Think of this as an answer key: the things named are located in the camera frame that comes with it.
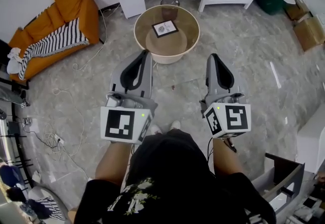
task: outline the trash can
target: trash can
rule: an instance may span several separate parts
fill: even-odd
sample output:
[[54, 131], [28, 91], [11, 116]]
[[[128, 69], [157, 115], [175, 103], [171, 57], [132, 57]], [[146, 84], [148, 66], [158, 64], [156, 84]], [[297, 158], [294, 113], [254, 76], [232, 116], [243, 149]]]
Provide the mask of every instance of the trash can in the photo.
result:
[[287, 6], [284, 0], [256, 0], [256, 2], [269, 15], [275, 15]]

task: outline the forearm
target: forearm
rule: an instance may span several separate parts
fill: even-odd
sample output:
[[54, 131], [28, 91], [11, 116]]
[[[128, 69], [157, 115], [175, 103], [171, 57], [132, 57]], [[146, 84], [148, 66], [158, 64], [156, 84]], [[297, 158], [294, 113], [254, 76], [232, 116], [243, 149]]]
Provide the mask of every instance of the forearm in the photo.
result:
[[237, 155], [221, 139], [213, 139], [213, 164], [218, 174], [244, 173]]
[[111, 143], [97, 166], [95, 179], [122, 185], [132, 144]]

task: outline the round glass table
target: round glass table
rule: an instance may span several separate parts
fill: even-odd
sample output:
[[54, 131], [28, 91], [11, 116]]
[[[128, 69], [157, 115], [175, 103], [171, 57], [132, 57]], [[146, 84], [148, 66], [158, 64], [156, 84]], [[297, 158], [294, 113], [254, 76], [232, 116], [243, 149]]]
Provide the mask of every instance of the round glass table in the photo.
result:
[[136, 21], [134, 36], [142, 49], [157, 63], [178, 61], [197, 44], [200, 26], [184, 8], [161, 5], [148, 9]]

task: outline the person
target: person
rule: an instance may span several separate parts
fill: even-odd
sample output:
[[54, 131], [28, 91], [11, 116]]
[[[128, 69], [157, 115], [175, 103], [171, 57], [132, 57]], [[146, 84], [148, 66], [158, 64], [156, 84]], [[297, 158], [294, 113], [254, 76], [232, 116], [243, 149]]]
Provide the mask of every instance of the person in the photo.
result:
[[140, 220], [276, 223], [273, 208], [244, 175], [236, 154], [213, 139], [214, 172], [190, 134], [175, 121], [169, 132], [151, 128], [130, 160], [132, 144], [111, 143], [95, 179], [87, 183], [74, 224]]

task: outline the framed paper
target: framed paper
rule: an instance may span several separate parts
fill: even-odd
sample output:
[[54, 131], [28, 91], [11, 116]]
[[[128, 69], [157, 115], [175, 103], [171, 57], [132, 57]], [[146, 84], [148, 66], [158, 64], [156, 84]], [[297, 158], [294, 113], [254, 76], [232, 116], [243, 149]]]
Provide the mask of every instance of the framed paper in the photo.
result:
[[178, 32], [178, 28], [172, 20], [153, 24], [152, 28], [158, 38]]

